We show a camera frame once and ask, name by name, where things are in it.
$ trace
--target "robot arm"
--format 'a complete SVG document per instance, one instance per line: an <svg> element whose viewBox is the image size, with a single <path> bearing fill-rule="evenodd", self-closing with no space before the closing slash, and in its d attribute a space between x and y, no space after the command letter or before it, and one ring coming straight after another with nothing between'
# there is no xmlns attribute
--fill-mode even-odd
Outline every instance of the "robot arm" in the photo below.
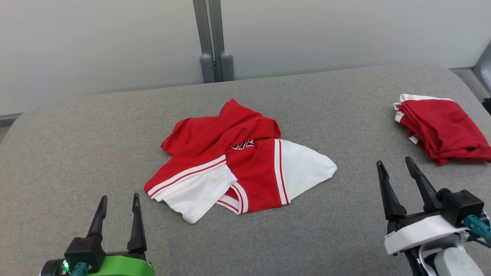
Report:
<svg viewBox="0 0 491 276"><path fill-rule="evenodd" d="M146 261L147 242L138 193L133 196L133 227L128 251L106 253L102 249L102 225L106 217L108 197L101 198L89 232L85 238L74 238L65 259L49 260L40 276L154 276Z"/></svg>
<svg viewBox="0 0 491 276"><path fill-rule="evenodd" d="M394 256L404 253L414 276L483 275L465 252L464 243L469 237L468 232L470 240L477 241L483 235L488 235L491 240L484 202L467 190L436 192L411 157L406 157L406 165L423 198L422 213L407 215L389 183L385 166L382 161L377 162L383 208L388 220L384 242L387 253ZM441 251L423 257L424 252L433 249ZM449 261L452 258L459 262Z"/></svg>

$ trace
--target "red sleeve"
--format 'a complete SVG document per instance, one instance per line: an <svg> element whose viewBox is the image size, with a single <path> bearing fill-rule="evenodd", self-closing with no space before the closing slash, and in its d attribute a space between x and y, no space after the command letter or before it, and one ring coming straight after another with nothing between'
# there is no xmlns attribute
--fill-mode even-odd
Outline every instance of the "red sleeve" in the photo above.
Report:
<svg viewBox="0 0 491 276"><path fill-rule="evenodd" d="M160 147L170 155L176 155L197 137L203 130L213 124L218 117L187 118L179 121L172 134L167 137Z"/></svg>

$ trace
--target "white stripe trim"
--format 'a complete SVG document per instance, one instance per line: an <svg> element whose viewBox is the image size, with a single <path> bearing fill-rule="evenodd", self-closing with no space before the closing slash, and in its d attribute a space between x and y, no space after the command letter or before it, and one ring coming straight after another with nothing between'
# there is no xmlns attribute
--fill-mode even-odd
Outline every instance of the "white stripe trim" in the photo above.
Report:
<svg viewBox="0 0 491 276"><path fill-rule="evenodd" d="M276 176L276 184L278 185L279 198L281 200L281 205L288 204L286 202L285 193L283 192L283 184L281 182L281 173L279 169L279 141L278 139L274 140L274 175Z"/></svg>
<svg viewBox="0 0 491 276"><path fill-rule="evenodd" d="M404 115L405 114L403 112L397 111L396 112L396 118L395 118L396 122L400 123L401 122L401 119L402 119L402 117L404 117Z"/></svg>
<svg viewBox="0 0 491 276"><path fill-rule="evenodd" d="M392 105L394 106L394 110L399 110L401 103L393 103Z"/></svg>
<svg viewBox="0 0 491 276"><path fill-rule="evenodd" d="M234 190L234 192L237 194L237 198L239 199L239 214L242 214L242 200L239 192L237 191L237 188L234 185L230 185L230 187Z"/></svg>
<svg viewBox="0 0 491 276"><path fill-rule="evenodd" d="M288 190L286 190L286 177L285 177L285 161L283 160L283 144L281 144L281 150L280 150L280 153L279 153L279 157L280 157L280 164L281 164L281 176L283 176L283 187L282 188L282 191L285 192L285 197L286 197L286 200L288 201L288 204L292 203L290 201L290 196L288 195Z"/></svg>
<svg viewBox="0 0 491 276"><path fill-rule="evenodd" d="M225 155L222 155L222 156L218 157L217 159L212 160L212 161L210 161L210 162L208 162L208 163L205 163L205 164L203 164L203 165L199 165L199 166L195 166L195 167L192 167L192 168L189 168L189 169L183 170L183 171L181 171L180 173L178 173L178 174L176 174L176 175L172 176L171 178L169 178L169 179L167 179L167 180L165 180L165 181L161 182L160 184L155 185L155 186L154 186L152 189L150 189L150 190L148 191L148 195L152 195L153 193L155 193L155 191L157 191L157 190L158 190L158 189L160 189L161 187L163 187L163 186L165 186L165 185L168 185L169 183L172 183L172 182L176 181L177 179L179 179L179 178L181 178L181 177L185 176L186 174L193 173L193 172L195 172L195 171L202 170L202 169L207 168L207 167L209 167L209 166L216 165L216 164L220 163L220 162L221 162L221 161L223 161L223 160L225 160ZM187 177L185 177L185 178L183 178L183 179L180 179L178 182L181 182L182 180L187 179L188 177L191 177L191 176L193 176L193 175L189 175L189 176L187 176Z"/></svg>
<svg viewBox="0 0 491 276"><path fill-rule="evenodd" d="M409 140L411 140L411 142L413 142L414 144L418 144L419 142L419 138L416 137L415 135L411 136L411 137L408 137Z"/></svg>
<svg viewBox="0 0 491 276"><path fill-rule="evenodd" d="M215 165L215 166L213 166L213 167L211 167L209 169L202 170L199 173L193 173L193 174L190 174L189 176L183 177L182 179L180 179L176 183L174 183L172 185L169 185L169 186L161 189L160 191L156 192L154 194L154 196L152 197L152 199L155 199L156 201L161 202L164 199L164 197L170 195L171 193L176 192L176 191L178 191L180 189L184 189L184 188L188 187L189 185L192 185L192 182L185 181L185 180L189 179L190 177L197 176L197 175L199 175L201 173L206 173L206 172L209 172L211 170L218 169L220 167L226 167L227 170L230 170L228 168L228 166L227 166L227 163L226 162L222 162L222 163L217 164L217 165ZM232 175L232 180L234 182L237 181L237 178L235 177L235 175L233 173L231 173L231 175Z"/></svg>
<svg viewBox="0 0 491 276"><path fill-rule="evenodd" d="M421 101L421 100L445 100L445 101L452 101L452 99L447 99L447 98L437 98L437 97L431 97L431 96L420 96L420 95L411 95L411 94L401 94L399 97L399 100L402 102L404 101Z"/></svg>
<svg viewBox="0 0 491 276"><path fill-rule="evenodd" d="M240 195L237 195L237 196L239 196L239 198L240 198L240 196L242 195L243 208L242 208L241 214L247 213L247 210L249 209L249 200L247 198L246 191L244 190L244 188L242 188L242 186L239 184L239 182L235 182L233 184L233 186L235 186L235 188L237 188L237 191L240 193Z"/></svg>
<svg viewBox="0 0 491 276"><path fill-rule="evenodd" d="M238 201L238 200L236 200L235 198L230 197L230 196L228 196L228 195L224 194L224 195L223 195L223 196L222 196L222 197L219 199L219 201L217 201L217 204L218 204L218 205L221 205L221 206L223 206L223 207L225 207L225 208L227 208L228 210L230 210L230 211L232 211L232 212L234 212L236 215L239 215L239 212L238 212L237 210L235 210L234 208L232 208L232 207L230 207L229 205L227 205L227 204L225 204L225 203L223 203L223 202L220 202L220 201L223 201L223 202L225 202L225 203L227 203L227 204L230 204L230 205L234 206L235 208L237 208L237 210L238 210L238 209L239 209L239 201Z"/></svg>

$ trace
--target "white sleeve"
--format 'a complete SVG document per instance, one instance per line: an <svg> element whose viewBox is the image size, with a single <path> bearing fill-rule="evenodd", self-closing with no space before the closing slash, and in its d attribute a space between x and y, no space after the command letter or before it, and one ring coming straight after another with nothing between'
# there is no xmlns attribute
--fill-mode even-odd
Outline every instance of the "white sleeve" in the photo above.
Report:
<svg viewBox="0 0 491 276"><path fill-rule="evenodd" d="M155 196L189 223L196 223L230 188L237 178L224 162L201 173L193 174Z"/></svg>
<svg viewBox="0 0 491 276"><path fill-rule="evenodd" d="M308 147L281 140L284 184L289 200L331 178L337 171L329 157Z"/></svg>

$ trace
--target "green led light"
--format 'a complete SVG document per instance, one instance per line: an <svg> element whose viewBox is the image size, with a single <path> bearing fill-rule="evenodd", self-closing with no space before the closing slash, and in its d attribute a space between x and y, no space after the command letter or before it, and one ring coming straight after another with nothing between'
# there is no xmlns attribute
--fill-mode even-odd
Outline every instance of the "green led light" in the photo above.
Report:
<svg viewBox="0 0 491 276"><path fill-rule="evenodd" d="M70 271L70 269L68 267L68 263L66 262L66 260L63 261L63 270L64 271Z"/></svg>

